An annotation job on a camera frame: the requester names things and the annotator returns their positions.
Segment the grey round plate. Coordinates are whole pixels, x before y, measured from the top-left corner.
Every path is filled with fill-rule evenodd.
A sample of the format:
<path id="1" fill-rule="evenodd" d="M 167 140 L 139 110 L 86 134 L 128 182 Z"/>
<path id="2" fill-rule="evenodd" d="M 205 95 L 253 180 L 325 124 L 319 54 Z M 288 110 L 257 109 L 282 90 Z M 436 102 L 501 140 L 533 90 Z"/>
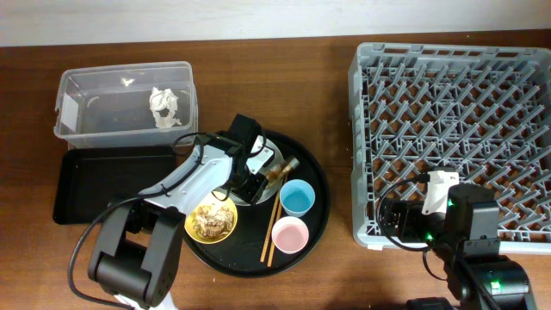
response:
<path id="1" fill-rule="evenodd" d="M 220 186 L 238 205 L 253 206 L 270 198 L 284 175 L 282 153 L 261 134 L 239 141 L 229 180 Z"/>

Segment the pink plastic cup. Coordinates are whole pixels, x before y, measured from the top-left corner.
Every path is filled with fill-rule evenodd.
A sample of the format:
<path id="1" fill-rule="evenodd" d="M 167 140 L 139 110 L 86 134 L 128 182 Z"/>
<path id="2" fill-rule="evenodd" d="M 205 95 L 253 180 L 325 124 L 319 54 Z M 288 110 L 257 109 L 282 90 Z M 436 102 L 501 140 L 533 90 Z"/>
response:
<path id="1" fill-rule="evenodd" d="M 309 240 L 306 223 L 300 218 L 286 216 L 275 225 L 278 233 L 275 236 L 275 247 L 285 254 L 301 251 Z"/>

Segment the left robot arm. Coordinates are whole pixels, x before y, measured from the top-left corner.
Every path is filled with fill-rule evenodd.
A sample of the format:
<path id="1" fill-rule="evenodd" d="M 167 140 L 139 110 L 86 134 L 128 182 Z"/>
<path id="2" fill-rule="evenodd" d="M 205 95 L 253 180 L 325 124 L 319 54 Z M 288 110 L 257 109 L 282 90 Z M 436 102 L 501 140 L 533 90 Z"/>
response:
<path id="1" fill-rule="evenodd" d="M 101 227 L 88 276 L 124 309 L 173 308 L 184 222 L 217 188 L 253 204 L 268 185 L 260 170 L 275 152 L 262 133 L 198 133 L 186 161 L 135 197 L 112 204 Z"/>

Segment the white tissue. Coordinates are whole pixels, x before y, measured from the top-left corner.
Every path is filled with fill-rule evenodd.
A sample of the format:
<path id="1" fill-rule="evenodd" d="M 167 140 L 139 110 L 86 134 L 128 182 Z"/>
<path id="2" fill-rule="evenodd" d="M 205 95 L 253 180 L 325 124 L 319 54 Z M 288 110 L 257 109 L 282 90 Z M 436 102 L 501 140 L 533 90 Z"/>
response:
<path id="1" fill-rule="evenodd" d="M 178 97 L 171 89 L 160 90 L 156 87 L 152 88 L 149 105 L 157 128 L 170 128 L 182 125 L 181 121 L 176 118 L 177 100 Z"/>

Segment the gold foil wrapper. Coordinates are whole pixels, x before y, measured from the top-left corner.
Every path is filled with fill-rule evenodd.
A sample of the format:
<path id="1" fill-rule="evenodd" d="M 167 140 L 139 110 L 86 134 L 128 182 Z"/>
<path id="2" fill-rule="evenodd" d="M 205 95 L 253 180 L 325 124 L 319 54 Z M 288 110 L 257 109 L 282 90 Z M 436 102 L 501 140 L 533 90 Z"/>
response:
<path id="1" fill-rule="evenodd" d="M 287 158 L 282 164 L 273 166 L 266 174 L 268 181 L 267 187 L 274 187 L 281 179 L 287 176 L 291 171 L 295 170 L 300 165 L 300 161 L 291 156 Z"/>

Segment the yellow bowl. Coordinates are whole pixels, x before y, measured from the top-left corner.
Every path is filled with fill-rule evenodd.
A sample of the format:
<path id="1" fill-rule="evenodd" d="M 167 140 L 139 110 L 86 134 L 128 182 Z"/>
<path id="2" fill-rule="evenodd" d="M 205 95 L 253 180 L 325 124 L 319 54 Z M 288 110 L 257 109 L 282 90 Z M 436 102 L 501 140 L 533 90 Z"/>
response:
<path id="1" fill-rule="evenodd" d="M 233 230 L 236 228 L 237 226 L 237 222 L 238 222 L 238 210 L 237 210 L 237 207 L 236 205 L 234 204 L 234 202 L 230 199 L 230 198 L 227 198 L 225 201 L 221 201 L 217 195 L 219 194 L 219 192 L 214 192 L 214 193 L 211 193 L 211 194 L 208 194 L 207 196 L 205 196 L 203 198 L 203 200 L 199 203 L 199 205 L 194 209 L 194 211 L 191 213 L 191 215 L 189 215 L 185 221 L 185 225 L 184 225 L 184 228 L 187 232 L 187 234 L 196 242 L 198 243 L 201 243 L 201 244 L 206 244 L 206 245 L 211 245 L 211 244 L 215 244 L 215 243 L 219 243 L 220 241 L 226 239 L 232 232 Z M 225 205 L 225 206 L 228 206 L 234 213 L 234 221 L 233 221 L 233 229 L 226 235 L 226 236 L 223 236 L 222 238 L 219 238 L 219 239 L 204 239 L 202 238 L 201 236 L 199 236 L 195 229 L 193 228 L 193 221 L 195 219 L 195 215 L 196 215 L 196 209 L 199 207 L 199 206 L 202 206 L 202 205 L 211 205 L 211 204 L 215 204 L 215 205 Z"/>

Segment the wooden chopstick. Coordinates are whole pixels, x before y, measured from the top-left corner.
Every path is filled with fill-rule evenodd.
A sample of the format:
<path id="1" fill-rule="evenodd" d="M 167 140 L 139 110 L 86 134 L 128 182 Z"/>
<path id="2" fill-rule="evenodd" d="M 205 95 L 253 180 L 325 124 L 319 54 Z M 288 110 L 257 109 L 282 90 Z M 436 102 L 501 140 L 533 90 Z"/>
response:
<path id="1" fill-rule="evenodd" d="M 267 266 L 269 268 L 271 268 L 273 265 L 274 255 L 276 251 L 276 234 L 278 233 L 278 231 L 276 230 L 277 228 L 276 224 L 281 219 L 281 216 L 282 216 L 282 203 L 279 201 L 277 205 L 277 210 L 276 210 L 275 222 L 272 227 L 271 243 L 270 243 L 269 256 L 268 256 L 268 262 L 267 262 Z"/>
<path id="2" fill-rule="evenodd" d="M 269 225 L 268 225 L 267 232 L 266 232 L 266 235 L 265 235 L 265 238 L 264 238 L 263 249 L 262 249 L 261 257 L 260 257 L 260 262 L 264 263 L 265 261 L 267 261 L 267 266 L 268 267 L 271 266 L 272 260 L 273 260 L 273 248 L 270 247 L 270 237 L 271 237 L 272 228 L 273 228 L 273 225 L 276 223 L 276 221 L 281 216 L 281 210 L 280 210 L 281 203 L 280 203 L 280 196 L 279 196 L 280 192 L 281 191 L 278 190 L 275 193 L 275 201 L 274 201 L 274 204 L 273 204 L 272 213 L 271 213 L 271 216 L 270 216 Z"/>

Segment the brown food scraps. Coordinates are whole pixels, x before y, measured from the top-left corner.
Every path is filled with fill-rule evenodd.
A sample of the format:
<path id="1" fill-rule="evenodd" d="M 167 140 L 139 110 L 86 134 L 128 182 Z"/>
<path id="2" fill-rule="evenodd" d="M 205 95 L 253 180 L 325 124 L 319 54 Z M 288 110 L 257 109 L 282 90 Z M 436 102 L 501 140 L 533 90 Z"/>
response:
<path id="1" fill-rule="evenodd" d="M 233 229 L 234 213 L 225 205 L 202 205 L 196 209 L 193 228 L 204 239 L 219 239 Z"/>

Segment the blue plastic cup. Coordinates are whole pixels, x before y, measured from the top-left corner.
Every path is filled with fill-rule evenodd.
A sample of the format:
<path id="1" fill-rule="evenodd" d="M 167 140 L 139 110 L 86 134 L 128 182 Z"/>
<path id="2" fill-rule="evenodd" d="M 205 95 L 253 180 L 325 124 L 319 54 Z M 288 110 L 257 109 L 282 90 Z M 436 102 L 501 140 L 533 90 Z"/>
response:
<path id="1" fill-rule="evenodd" d="M 294 217 L 302 217 L 315 203 L 313 186 L 301 179 L 287 181 L 282 186 L 279 197 L 285 212 Z"/>

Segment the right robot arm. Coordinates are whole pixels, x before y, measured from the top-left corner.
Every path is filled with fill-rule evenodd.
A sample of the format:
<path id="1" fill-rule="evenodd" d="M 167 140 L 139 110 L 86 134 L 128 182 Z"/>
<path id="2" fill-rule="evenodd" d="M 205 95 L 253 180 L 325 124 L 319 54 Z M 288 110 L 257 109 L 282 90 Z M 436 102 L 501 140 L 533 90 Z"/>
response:
<path id="1" fill-rule="evenodd" d="M 421 242 L 419 250 L 443 261 L 448 289 L 460 309 L 536 309 L 523 267 L 500 253 L 499 207 L 494 193 L 460 183 L 429 189 L 443 208 L 425 212 L 420 201 L 381 198 L 377 222 L 384 235 L 398 228 L 403 242 Z"/>

